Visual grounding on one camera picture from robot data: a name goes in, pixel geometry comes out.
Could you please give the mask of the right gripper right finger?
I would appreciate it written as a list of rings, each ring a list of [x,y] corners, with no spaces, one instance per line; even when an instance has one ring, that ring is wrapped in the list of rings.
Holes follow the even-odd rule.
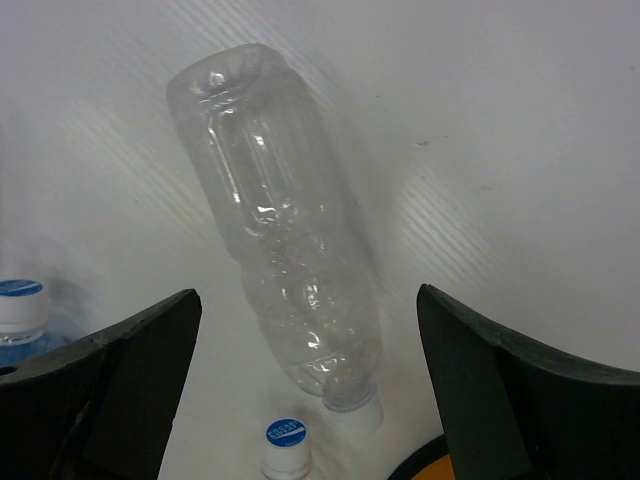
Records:
[[[638,373],[548,346],[432,285],[417,316],[456,478],[638,478]]]

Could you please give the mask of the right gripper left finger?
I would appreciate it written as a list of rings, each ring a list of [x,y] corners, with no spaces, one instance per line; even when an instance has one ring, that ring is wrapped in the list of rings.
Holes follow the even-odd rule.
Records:
[[[1,369],[4,479],[155,479],[202,315],[193,289]]]

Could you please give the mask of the clear bottle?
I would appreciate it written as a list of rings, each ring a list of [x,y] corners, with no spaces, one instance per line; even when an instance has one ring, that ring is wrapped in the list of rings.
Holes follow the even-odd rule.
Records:
[[[378,429],[379,315],[305,81],[277,51],[246,44],[181,71],[167,103],[282,371],[345,426]]]
[[[279,418],[264,432],[261,471],[266,479],[299,480],[311,473],[313,461],[309,431],[297,418]]]

